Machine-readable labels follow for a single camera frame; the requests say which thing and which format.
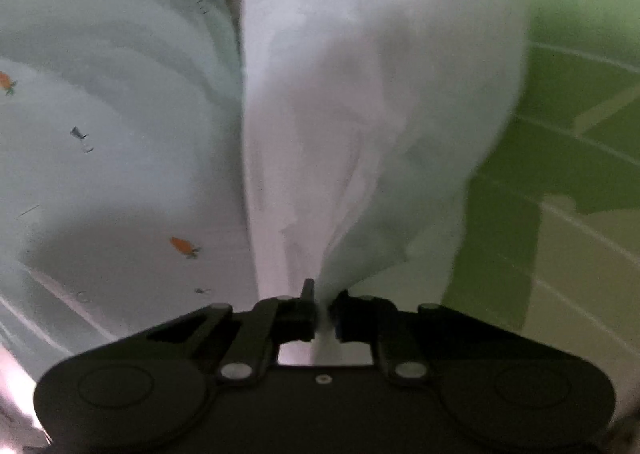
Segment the white cloth garment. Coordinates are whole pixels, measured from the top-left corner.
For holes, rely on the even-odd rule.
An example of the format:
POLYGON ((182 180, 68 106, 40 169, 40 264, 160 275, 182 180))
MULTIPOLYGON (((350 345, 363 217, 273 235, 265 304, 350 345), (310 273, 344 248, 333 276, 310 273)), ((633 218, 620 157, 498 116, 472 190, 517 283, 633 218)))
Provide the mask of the white cloth garment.
POLYGON ((259 295, 440 302, 466 196, 521 96, 527 0, 244 0, 259 295))

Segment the light blue carrot-print storage bag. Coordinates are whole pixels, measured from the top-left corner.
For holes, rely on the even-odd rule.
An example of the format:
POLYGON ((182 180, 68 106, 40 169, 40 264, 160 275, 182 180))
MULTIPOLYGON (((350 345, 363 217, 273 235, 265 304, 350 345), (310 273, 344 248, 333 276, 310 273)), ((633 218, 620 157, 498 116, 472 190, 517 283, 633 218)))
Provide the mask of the light blue carrot-print storage bag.
POLYGON ((69 356, 257 298, 228 0, 1 0, 1 441, 69 356))

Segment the green grid cutting mat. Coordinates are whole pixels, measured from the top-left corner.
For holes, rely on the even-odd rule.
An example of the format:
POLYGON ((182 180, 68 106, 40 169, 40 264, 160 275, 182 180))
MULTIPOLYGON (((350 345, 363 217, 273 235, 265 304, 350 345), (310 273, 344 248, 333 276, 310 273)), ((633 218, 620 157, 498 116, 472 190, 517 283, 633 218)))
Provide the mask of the green grid cutting mat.
POLYGON ((470 190, 448 307, 639 401, 639 0, 531 0, 526 90, 470 190))

